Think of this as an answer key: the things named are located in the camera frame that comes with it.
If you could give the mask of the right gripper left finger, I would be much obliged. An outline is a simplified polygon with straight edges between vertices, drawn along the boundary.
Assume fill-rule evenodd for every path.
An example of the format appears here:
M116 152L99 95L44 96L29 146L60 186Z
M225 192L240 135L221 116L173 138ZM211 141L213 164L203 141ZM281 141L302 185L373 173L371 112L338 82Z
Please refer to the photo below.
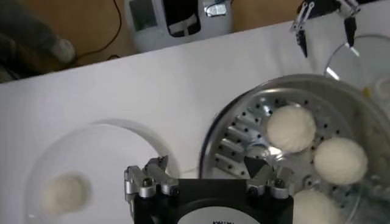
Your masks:
M124 171L124 198L132 201L135 196L152 198L156 194L170 197L179 195L179 180L166 173L168 156L150 159L141 169L129 166Z

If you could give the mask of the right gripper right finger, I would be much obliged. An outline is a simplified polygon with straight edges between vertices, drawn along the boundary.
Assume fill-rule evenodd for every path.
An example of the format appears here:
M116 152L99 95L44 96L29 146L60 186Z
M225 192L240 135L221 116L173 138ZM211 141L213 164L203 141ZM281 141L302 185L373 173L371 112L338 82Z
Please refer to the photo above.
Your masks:
M246 181L247 193L259 197L269 192L276 199L284 200L291 195L293 170L288 167L274 168L267 161L245 156L244 165L250 178Z

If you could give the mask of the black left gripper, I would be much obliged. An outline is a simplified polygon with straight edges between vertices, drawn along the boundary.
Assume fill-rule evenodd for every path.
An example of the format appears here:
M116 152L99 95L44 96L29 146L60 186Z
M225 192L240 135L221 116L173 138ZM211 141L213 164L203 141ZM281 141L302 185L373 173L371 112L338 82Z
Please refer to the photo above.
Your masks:
M319 17L331 14L339 9L339 14L344 18L344 30L349 47L355 42L357 30L356 15L361 7L356 0L306 0L302 3L297 17L292 23L290 32L296 35L296 41L305 58L308 56L305 23L309 17Z

